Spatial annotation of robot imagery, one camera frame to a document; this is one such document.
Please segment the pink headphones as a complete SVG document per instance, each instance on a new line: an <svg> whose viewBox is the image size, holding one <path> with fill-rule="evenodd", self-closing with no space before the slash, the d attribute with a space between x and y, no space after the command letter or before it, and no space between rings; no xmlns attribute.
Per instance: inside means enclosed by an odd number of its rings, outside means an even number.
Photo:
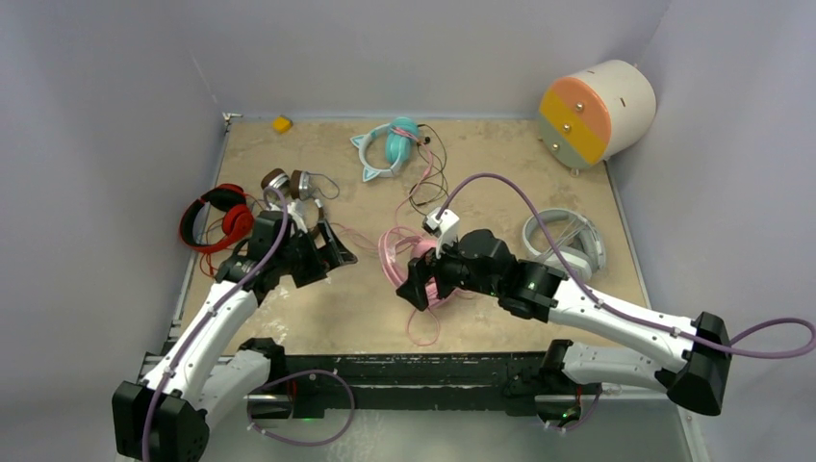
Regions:
<svg viewBox="0 0 816 462"><path fill-rule="evenodd" d="M377 242L352 228L342 225L340 229L364 250L377 252L383 274L391 284L389 290L377 299L374 311L373 325L383 330L382 338L394 340L402 346L412 343L416 347L433 347L437 351L465 349L463 338L456 337L452 330L445 337L442 336L442 324L437 311L447 305L452 308L469 306L475 299L474 293L457 289L450 297L439 299L437 284L430 280L424 286L429 301L428 308L424 311L402 306L397 299L391 298L394 290L407 280L409 260L421 257L434 247L434 239L401 225L385 231Z"/></svg>

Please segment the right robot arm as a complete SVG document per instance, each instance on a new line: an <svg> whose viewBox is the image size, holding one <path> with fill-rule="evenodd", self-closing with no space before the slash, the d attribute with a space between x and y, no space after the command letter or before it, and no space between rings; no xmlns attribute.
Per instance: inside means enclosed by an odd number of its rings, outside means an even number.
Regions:
<svg viewBox="0 0 816 462"><path fill-rule="evenodd" d="M562 270L518 259L487 229L466 234L411 259L396 294L423 311L431 302L428 282L439 300L455 290L497 299L511 315L553 322L615 342L611 348L569 343L543 362L540 377L554 392L570 385L608 382L663 392L689 411L718 416L723 410L731 356L724 320L708 312L690 319L625 303L610 310L604 295L584 293Z"/></svg>

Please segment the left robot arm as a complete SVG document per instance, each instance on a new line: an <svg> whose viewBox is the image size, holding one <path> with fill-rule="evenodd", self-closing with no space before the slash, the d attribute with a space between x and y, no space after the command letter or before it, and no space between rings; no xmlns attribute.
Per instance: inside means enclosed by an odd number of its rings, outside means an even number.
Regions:
<svg viewBox="0 0 816 462"><path fill-rule="evenodd" d="M136 383L115 390L112 408L117 452L140 461L198 461L211 430L260 390L297 395L284 349L272 339L250 339L226 364L219 358L266 295L289 276L296 287L319 282L330 270L353 265L356 256L321 219L317 235L298 227L286 212L262 212L249 238L239 242L217 270L205 302L177 343Z"/></svg>

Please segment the white grey headphones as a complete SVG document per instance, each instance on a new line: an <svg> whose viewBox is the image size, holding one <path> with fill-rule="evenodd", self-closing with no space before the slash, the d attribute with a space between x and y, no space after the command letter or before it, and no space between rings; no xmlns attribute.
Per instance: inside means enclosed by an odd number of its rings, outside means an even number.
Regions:
<svg viewBox="0 0 816 462"><path fill-rule="evenodd" d="M568 266L581 280L589 281L596 273L606 268L606 245L598 228L591 220L580 213L564 208L541 210L538 216L545 225L563 222L561 232L554 238L554 241ZM533 235L540 230L541 227L534 216L529 217L524 223L522 240L527 255L533 261L565 271L566 266L562 264L550 246L540 250L533 245Z"/></svg>

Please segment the brown silver headphones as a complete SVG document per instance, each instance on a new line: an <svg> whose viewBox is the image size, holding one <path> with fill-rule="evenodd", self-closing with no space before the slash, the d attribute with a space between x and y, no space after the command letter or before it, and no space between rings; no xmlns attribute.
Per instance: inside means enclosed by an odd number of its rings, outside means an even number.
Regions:
<svg viewBox="0 0 816 462"><path fill-rule="evenodd" d="M324 192L315 184L316 178L326 180L334 187L335 193L328 195ZM282 168L275 168L262 178L260 186L263 193L275 189L283 194L287 199L286 210L289 212L291 219L295 222L296 228L301 231L308 231L311 238L318 237L320 231L317 225L310 228L306 226L302 212L304 202L307 200L313 200L315 202L318 208L318 222L321 222L325 220L326 216L321 199L336 199L341 192L340 186L329 176L323 173L300 169L294 169L292 174L289 174Z"/></svg>

